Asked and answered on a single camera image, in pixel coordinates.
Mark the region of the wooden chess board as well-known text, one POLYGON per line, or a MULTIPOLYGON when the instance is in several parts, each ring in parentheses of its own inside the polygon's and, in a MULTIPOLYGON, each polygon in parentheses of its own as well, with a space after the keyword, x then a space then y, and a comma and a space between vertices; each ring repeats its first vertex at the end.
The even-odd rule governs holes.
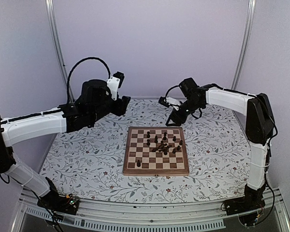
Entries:
POLYGON ((126 144, 126 151, 123 164, 125 176, 187 176, 189 174, 188 153, 185 144, 184 132, 181 127, 129 127, 126 144), (167 140, 163 140, 163 134, 167 132, 167 140), (150 139, 150 146, 147 146, 147 139, 150 139), (172 154, 177 148, 180 140, 180 150, 172 154), (163 152, 151 152, 153 148, 160 145, 171 145, 168 154, 163 152), (137 167, 137 160, 140 160, 141 167, 137 167))

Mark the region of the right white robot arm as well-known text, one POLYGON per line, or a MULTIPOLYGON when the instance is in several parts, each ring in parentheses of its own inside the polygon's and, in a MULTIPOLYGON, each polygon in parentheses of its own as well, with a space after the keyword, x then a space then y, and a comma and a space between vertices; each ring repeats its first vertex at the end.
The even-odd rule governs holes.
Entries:
POLYGON ((278 134, 268 96, 264 93, 257 95, 242 93, 222 88, 217 84, 199 86, 191 77, 184 79, 177 87, 186 98, 184 102, 171 98, 167 94, 159 99, 161 105, 173 108, 167 119, 167 126, 184 124, 189 115, 201 111, 207 105, 217 105, 246 117, 245 133, 251 151, 249 178, 246 185, 255 191, 261 189, 266 183, 271 157, 271 140, 278 134))

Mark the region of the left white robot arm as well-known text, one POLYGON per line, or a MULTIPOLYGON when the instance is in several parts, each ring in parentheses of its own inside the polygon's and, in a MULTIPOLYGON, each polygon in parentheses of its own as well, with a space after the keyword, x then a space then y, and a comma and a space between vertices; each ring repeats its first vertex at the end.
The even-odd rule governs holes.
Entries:
POLYGON ((34 191, 52 210, 62 206, 50 180, 40 176, 13 154, 12 146, 32 138, 91 128, 104 116, 125 114, 130 97, 118 95, 122 81, 110 77, 107 81, 90 80, 83 83, 82 93, 74 103, 67 103, 49 111, 15 118, 0 116, 0 174, 17 180, 34 191))

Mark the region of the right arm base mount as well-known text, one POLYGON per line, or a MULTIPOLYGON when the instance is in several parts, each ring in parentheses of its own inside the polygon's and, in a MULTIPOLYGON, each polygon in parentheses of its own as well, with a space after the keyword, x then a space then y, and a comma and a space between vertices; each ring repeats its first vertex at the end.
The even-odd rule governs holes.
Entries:
POLYGON ((225 200, 223 202, 224 211, 228 216, 245 213, 239 217, 240 223, 246 227, 255 226, 265 207, 265 201, 263 199, 264 190, 265 188, 254 190, 245 186, 243 197, 225 200))

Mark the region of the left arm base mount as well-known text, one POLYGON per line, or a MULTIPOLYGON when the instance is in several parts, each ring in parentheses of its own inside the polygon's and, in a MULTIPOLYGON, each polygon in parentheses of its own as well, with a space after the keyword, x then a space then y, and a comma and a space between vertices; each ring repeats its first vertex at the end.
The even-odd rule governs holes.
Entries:
POLYGON ((48 177, 46 177, 46 180, 50 186, 50 192, 40 197, 37 205, 52 211, 76 215, 80 198, 72 193, 60 195, 54 183, 48 177))

